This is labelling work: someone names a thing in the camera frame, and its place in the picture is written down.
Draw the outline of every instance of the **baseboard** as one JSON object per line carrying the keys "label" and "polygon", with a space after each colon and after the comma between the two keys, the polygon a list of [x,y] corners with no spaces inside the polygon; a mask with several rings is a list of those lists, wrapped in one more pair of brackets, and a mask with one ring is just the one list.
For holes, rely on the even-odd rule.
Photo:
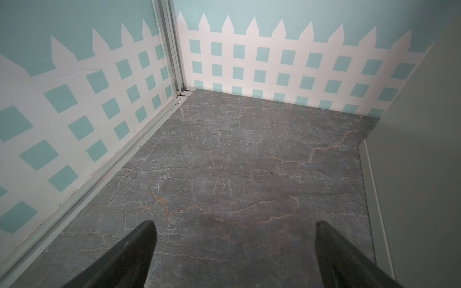
{"label": "baseboard", "polygon": [[379,198],[376,191],[366,139],[359,146],[359,154],[362,165],[363,182],[365,184],[366,204],[368,206],[370,226],[372,229],[376,265],[392,277],[392,279],[395,279],[394,267],[389,252],[386,229],[381,214],[381,206],[379,205]]}
{"label": "baseboard", "polygon": [[88,181],[59,206],[40,226],[2,261],[0,287],[10,287],[77,214],[101,191],[125,163],[152,137],[188,97],[170,102]]}

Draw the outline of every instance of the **gray wall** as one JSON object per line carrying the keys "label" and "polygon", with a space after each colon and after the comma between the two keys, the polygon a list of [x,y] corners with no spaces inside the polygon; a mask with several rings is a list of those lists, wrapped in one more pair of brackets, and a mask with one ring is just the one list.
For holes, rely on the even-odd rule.
{"label": "gray wall", "polygon": [[460,285],[460,118],[458,15],[366,140],[395,276],[407,288]]}

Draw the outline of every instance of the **gray marble floor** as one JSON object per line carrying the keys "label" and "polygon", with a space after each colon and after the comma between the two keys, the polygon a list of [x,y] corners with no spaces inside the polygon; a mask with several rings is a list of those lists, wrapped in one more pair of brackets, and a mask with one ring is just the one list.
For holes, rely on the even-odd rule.
{"label": "gray marble floor", "polygon": [[376,122],[197,90],[13,287],[59,287],[146,219],[146,287],[321,287],[318,220],[373,258],[357,147]]}

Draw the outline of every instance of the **teal square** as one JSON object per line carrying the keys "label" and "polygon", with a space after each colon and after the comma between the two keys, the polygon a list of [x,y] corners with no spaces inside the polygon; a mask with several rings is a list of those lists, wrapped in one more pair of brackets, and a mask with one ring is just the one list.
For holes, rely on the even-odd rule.
{"label": "teal square", "polygon": [[288,81],[290,80],[290,75],[285,73],[279,73],[277,76],[277,85],[288,86]]}
{"label": "teal square", "polygon": [[76,121],[70,123],[68,127],[79,141],[95,130],[86,116],[80,117]]}
{"label": "teal square", "polygon": [[406,80],[410,76],[411,71],[413,71],[416,64],[412,63],[400,63],[391,78],[404,79]]}
{"label": "teal square", "polygon": [[133,103],[134,101],[141,98],[141,95],[139,94],[138,87],[136,85],[133,85],[130,88],[128,88],[126,90],[126,93],[128,94],[128,98],[130,99],[131,103]]}
{"label": "teal square", "polygon": [[232,69],[232,78],[243,80],[243,68],[242,67],[233,67],[233,69]]}
{"label": "teal square", "polygon": [[392,101],[392,99],[394,99],[397,93],[399,93],[399,89],[384,87],[384,89],[381,91],[381,94],[378,97],[378,100],[390,102]]}
{"label": "teal square", "polygon": [[126,121],[123,121],[114,128],[114,131],[117,134],[118,139],[122,140],[123,137],[125,137],[130,132],[130,129],[128,129]]}
{"label": "teal square", "polygon": [[211,74],[213,76],[223,76],[223,66],[220,64],[211,64]]}
{"label": "teal square", "polygon": [[245,59],[245,45],[234,44],[234,58]]}
{"label": "teal square", "polygon": [[133,75],[133,72],[131,72],[130,64],[128,63],[128,59],[123,59],[122,61],[115,63],[115,65],[117,65],[118,72],[122,79]]}
{"label": "teal square", "polygon": [[67,165],[53,177],[48,179],[48,182],[50,182],[51,185],[53,185],[59,192],[62,192],[77,178],[77,173],[75,173],[75,171],[69,165]]}
{"label": "teal square", "polygon": [[147,66],[150,65],[149,55],[147,54],[147,51],[143,51],[141,53],[138,53],[138,58],[139,58],[139,63],[141,64],[141,68],[144,69],[144,68],[146,68]]}
{"label": "teal square", "polygon": [[3,188],[3,187],[0,186],[0,197],[3,196],[3,195],[5,195],[7,192],[8,192],[8,191],[7,191],[5,188]]}
{"label": "teal square", "polygon": [[165,88],[165,94],[166,94],[166,97],[167,97],[167,98],[170,98],[171,95],[173,95],[173,89],[171,88],[171,85],[168,85],[168,86]]}
{"label": "teal square", "polygon": [[37,210],[21,201],[0,216],[0,229],[13,234],[32,219],[35,214],[37,214]]}
{"label": "teal square", "polygon": [[201,62],[192,61],[192,72],[202,74]]}
{"label": "teal square", "polygon": [[325,87],[325,92],[328,93],[338,93],[339,86],[341,86],[341,81],[338,80],[328,80],[328,83]]}
{"label": "teal square", "polygon": [[155,84],[155,79],[153,75],[146,77],[146,84],[147,84],[147,89],[149,89],[149,91],[154,89],[155,86],[157,86],[157,84]]}
{"label": "teal square", "polygon": [[352,61],[352,57],[349,56],[338,56],[336,58],[335,65],[333,66],[334,71],[341,71],[346,72],[349,68],[350,62]]}
{"label": "teal square", "polygon": [[106,113],[108,119],[111,119],[112,117],[120,113],[120,108],[115,98],[110,99],[109,101],[102,104],[101,106],[102,106],[102,109],[104,109],[104,112]]}
{"label": "teal square", "polygon": [[362,74],[375,76],[382,63],[382,60],[368,59],[363,67]]}
{"label": "teal square", "polygon": [[354,114],[355,111],[357,110],[357,107],[358,107],[357,105],[346,104],[344,105],[343,112]]}
{"label": "teal square", "polygon": [[67,84],[45,92],[44,94],[57,113],[61,113],[77,104],[77,100]]}
{"label": "teal square", "polygon": [[165,54],[163,53],[162,44],[155,46],[155,55],[157,55],[157,60],[163,59]]}
{"label": "teal square", "polygon": [[321,109],[330,109],[332,104],[333,104],[332,101],[320,100],[319,108],[321,108]]}
{"label": "teal square", "polygon": [[168,79],[168,69],[165,67],[160,68],[160,74],[162,75],[162,80],[165,81]]}
{"label": "teal square", "polygon": [[255,70],[254,71],[254,81],[264,83],[266,82],[266,71]]}
{"label": "teal square", "polygon": [[242,87],[232,86],[232,94],[234,95],[242,95]]}
{"label": "teal square", "polygon": [[200,54],[200,41],[199,40],[189,40],[190,52]]}
{"label": "teal square", "polygon": [[154,105],[154,110],[159,108],[162,105],[162,101],[160,101],[160,95],[156,95],[152,98],[152,104]]}
{"label": "teal square", "polygon": [[295,61],[295,54],[296,54],[296,51],[283,50],[282,59],[280,60],[280,64],[293,65],[293,62]]}
{"label": "teal square", "polygon": [[384,113],[383,109],[372,108],[370,112],[368,113],[368,116],[375,117],[375,118],[381,118],[383,113]]}
{"label": "teal square", "polygon": [[322,62],[323,54],[320,53],[309,53],[309,57],[306,62],[306,67],[319,68]]}
{"label": "teal square", "polygon": [[203,81],[194,80],[194,86],[195,88],[203,89]]}
{"label": "teal square", "polygon": [[284,102],[285,101],[285,94],[274,93],[274,101]]}
{"label": "teal square", "polygon": [[223,91],[223,85],[219,84],[219,83],[213,83],[213,91],[222,92]]}
{"label": "teal square", "polygon": [[32,128],[32,124],[19,112],[16,106],[0,111],[0,140],[3,142]]}
{"label": "teal square", "polygon": [[370,85],[356,83],[350,95],[354,97],[363,98],[365,96],[366,91],[368,90],[368,87],[370,87]]}
{"label": "teal square", "polygon": [[297,96],[296,97],[296,101],[295,101],[295,104],[297,105],[302,105],[302,106],[307,106],[307,100],[309,98],[307,97],[301,97],[301,96]]}
{"label": "teal square", "polygon": [[264,91],[263,90],[258,90],[258,89],[253,89],[253,94],[252,94],[252,97],[255,97],[255,98],[260,98],[262,99],[262,95],[263,95]]}
{"label": "teal square", "polygon": [[211,42],[211,55],[223,56],[223,44],[221,42]]}
{"label": "teal square", "polygon": [[256,61],[269,62],[269,52],[270,48],[258,47],[258,51],[256,52]]}
{"label": "teal square", "polygon": [[87,153],[91,157],[93,162],[98,161],[99,158],[106,154],[106,152],[107,148],[101,140],[97,141],[95,144],[91,145],[91,147],[87,149]]}
{"label": "teal square", "polygon": [[107,79],[104,76],[104,72],[102,72],[102,70],[88,74],[87,80],[95,94],[106,88],[109,88],[109,83],[107,83]]}
{"label": "teal square", "polygon": [[314,77],[303,76],[299,88],[312,90],[312,86],[314,86],[314,81]]}
{"label": "teal square", "polygon": [[146,109],[144,108],[144,106],[136,110],[135,114],[136,114],[136,118],[138,118],[139,123],[141,123],[144,119],[147,118],[147,113],[146,113]]}
{"label": "teal square", "polygon": [[19,156],[34,168],[35,171],[38,171],[40,168],[50,163],[51,160],[58,157],[59,154],[46,140],[43,140],[22,152]]}

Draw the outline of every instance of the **painted picket fence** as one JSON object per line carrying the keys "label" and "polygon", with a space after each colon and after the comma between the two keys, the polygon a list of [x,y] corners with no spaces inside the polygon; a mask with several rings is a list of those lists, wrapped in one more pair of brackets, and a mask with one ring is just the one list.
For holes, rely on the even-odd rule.
{"label": "painted picket fence", "polygon": [[[347,107],[349,107],[350,112],[350,107],[352,107],[356,109],[352,112],[360,115],[368,115],[372,111],[371,115],[379,117],[379,114],[384,112],[392,101],[390,97],[382,97],[381,99],[385,100],[378,100],[383,89],[400,90],[408,79],[408,77],[405,79],[392,78],[399,64],[418,65],[425,55],[425,53],[408,51],[411,31],[394,43],[391,49],[379,49],[375,48],[376,28],[370,31],[358,46],[348,46],[343,45],[344,30],[342,25],[329,38],[328,43],[314,42],[312,23],[305,28],[299,40],[285,38],[283,20],[275,28],[272,37],[259,35],[255,19],[249,25],[246,35],[234,34],[229,16],[224,22],[222,32],[210,31],[210,25],[205,14],[201,18],[198,30],[189,30],[181,13],[179,13],[177,25],[186,83],[189,86],[201,87],[203,82],[204,89],[213,90],[213,83],[215,83],[215,90],[217,90],[216,87],[220,90],[220,85],[222,85],[223,92],[234,94],[236,94],[236,90],[239,90],[235,87],[241,87],[241,94],[244,96],[252,96],[253,90],[257,89],[263,91],[263,99],[282,100],[287,103],[307,104],[307,106],[313,107],[324,107],[325,103],[331,101],[331,110],[347,112]],[[200,41],[200,53],[191,52],[195,48],[191,49],[190,40]],[[222,56],[211,54],[211,42],[222,43]],[[233,57],[234,44],[245,46],[244,59]],[[267,62],[256,60],[258,47],[270,49]],[[281,63],[283,50],[296,52],[293,65]],[[306,67],[311,52],[323,54],[319,68]],[[333,70],[338,56],[352,57],[346,72]],[[382,60],[378,72],[373,76],[362,74],[362,70],[369,59]],[[193,72],[193,61],[201,63],[202,73]],[[222,76],[213,75],[212,64],[222,65]],[[243,68],[243,79],[233,78],[233,67]],[[255,82],[255,70],[266,71],[264,83]],[[287,86],[277,85],[279,73],[290,75]],[[315,78],[311,90],[300,88],[303,76]],[[341,81],[337,93],[325,92],[329,80]],[[351,96],[357,83],[369,85],[363,97]]]}
{"label": "painted picket fence", "polygon": [[[77,61],[71,51],[52,37],[51,55],[56,69],[37,76],[30,76],[24,68],[0,55],[0,113],[13,106],[32,125],[32,128],[23,133],[0,141],[0,186],[2,191],[7,191],[0,195],[0,216],[21,201],[32,208],[29,211],[36,211],[19,230],[8,232],[0,229],[0,259],[85,183],[172,99],[172,93],[167,95],[171,78],[164,79],[166,59],[158,57],[154,49],[162,44],[160,35],[152,36],[144,22],[144,39],[134,42],[123,24],[121,29],[123,46],[114,50],[110,50],[108,44],[93,30],[95,56],[81,61]],[[150,65],[142,68],[138,54],[144,51],[147,51]],[[125,59],[129,63],[131,75],[122,79],[116,63]],[[99,92],[94,91],[87,79],[87,75],[97,71],[103,72],[108,84],[107,88]],[[151,84],[149,90],[146,77],[150,75],[153,75],[156,86],[152,88]],[[47,100],[45,93],[62,85],[69,87],[77,104],[58,112]],[[140,98],[132,98],[132,101],[127,89],[134,85],[138,88]],[[153,98],[157,95],[160,101],[156,100],[157,107],[154,107]],[[112,107],[111,113],[115,115],[109,118],[102,105],[113,98],[119,111]],[[5,115],[6,113],[2,114],[2,125],[11,123],[4,119],[8,116]],[[68,125],[82,116],[88,118],[94,131],[78,140]],[[125,134],[126,126],[123,125],[124,135],[120,138],[120,133],[117,134],[114,128],[124,121],[129,132]],[[20,154],[43,140],[51,145],[58,156],[35,170],[21,159]],[[99,146],[99,153],[104,152],[103,147],[107,151],[94,161],[87,149],[98,141],[103,143],[103,146]],[[71,167],[78,178],[62,191],[58,191],[49,179],[66,166]]]}

